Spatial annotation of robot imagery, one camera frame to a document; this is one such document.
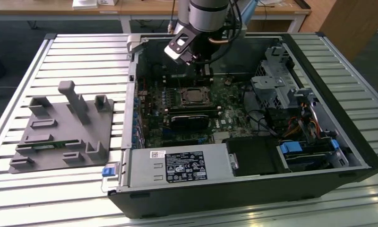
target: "motherboard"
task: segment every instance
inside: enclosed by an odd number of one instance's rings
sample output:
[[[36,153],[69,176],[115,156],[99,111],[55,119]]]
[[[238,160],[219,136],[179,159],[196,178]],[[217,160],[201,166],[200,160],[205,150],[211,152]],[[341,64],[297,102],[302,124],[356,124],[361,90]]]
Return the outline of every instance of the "motherboard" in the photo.
[[[140,86],[147,148],[221,143],[253,134],[241,102],[242,83],[233,82],[233,77],[217,75],[203,87],[167,83]]]

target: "wooden cabinet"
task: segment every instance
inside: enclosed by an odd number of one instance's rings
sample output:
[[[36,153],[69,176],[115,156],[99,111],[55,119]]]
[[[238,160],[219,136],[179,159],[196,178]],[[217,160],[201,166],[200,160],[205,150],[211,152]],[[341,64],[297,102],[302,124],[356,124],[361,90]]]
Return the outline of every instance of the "wooden cabinet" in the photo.
[[[300,32],[324,32],[349,61],[378,29],[378,0],[305,0],[312,7]]]

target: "green circuit board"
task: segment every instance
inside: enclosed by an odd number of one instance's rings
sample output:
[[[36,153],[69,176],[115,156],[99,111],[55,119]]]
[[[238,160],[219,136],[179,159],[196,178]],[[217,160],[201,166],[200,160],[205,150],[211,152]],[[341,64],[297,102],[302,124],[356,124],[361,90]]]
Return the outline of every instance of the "green circuit board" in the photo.
[[[225,82],[227,76],[215,76],[213,84],[208,87],[211,90],[209,100],[215,105],[221,106],[221,114],[219,117],[209,119],[208,128],[201,131],[173,132],[171,128],[165,127],[164,109],[179,105],[180,88],[164,88],[157,83],[149,88],[148,96],[153,103],[153,111],[144,114],[144,122],[148,125],[145,133],[147,148],[169,147],[175,144],[183,146],[185,141],[191,145],[193,143],[211,144],[216,142],[213,138],[216,132],[228,132],[230,137],[252,135],[252,127],[240,103],[242,91],[236,83],[228,86]]]

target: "blue clip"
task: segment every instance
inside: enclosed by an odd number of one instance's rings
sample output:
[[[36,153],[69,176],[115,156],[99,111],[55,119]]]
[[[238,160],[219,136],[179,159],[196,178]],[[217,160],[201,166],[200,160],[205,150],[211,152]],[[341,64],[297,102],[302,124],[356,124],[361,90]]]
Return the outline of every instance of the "blue clip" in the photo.
[[[280,146],[282,153],[288,153],[288,152],[301,152],[302,148],[298,142],[285,142],[281,146]]]
[[[105,167],[103,169],[103,177],[115,176],[116,175],[116,168],[115,167]]]
[[[330,143],[333,145],[333,148],[337,150],[341,146],[337,140],[330,140]]]
[[[280,145],[280,150],[282,150],[284,154],[289,152],[288,148],[285,147],[285,144]]]

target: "wooden desk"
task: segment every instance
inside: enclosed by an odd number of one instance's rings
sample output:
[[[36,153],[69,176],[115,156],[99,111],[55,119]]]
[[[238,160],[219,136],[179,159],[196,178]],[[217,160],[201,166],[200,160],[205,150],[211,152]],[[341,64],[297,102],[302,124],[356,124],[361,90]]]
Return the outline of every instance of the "wooden desk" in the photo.
[[[0,0],[0,15],[103,15],[104,11],[120,14],[123,0],[115,6],[73,10],[72,0]]]
[[[0,0],[0,20],[120,20],[124,33],[132,33],[131,20],[169,19],[172,0],[119,0],[116,6],[97,9],[72,9],[72,0]],[[274,8],[258,7],[253,20],[290,20],[289,32],[297,32],[309,9],[301,9],[294,0]]]
[[[171,18],[173,0],[123,0],[121,17],[125,20],[149,20]],[[257,7],[253,20],[289,20],[292,21],[288,32],[298,32],[310,9],[302,9],[294,0],[284,0],[282,4],[272,4],[274,8]]]

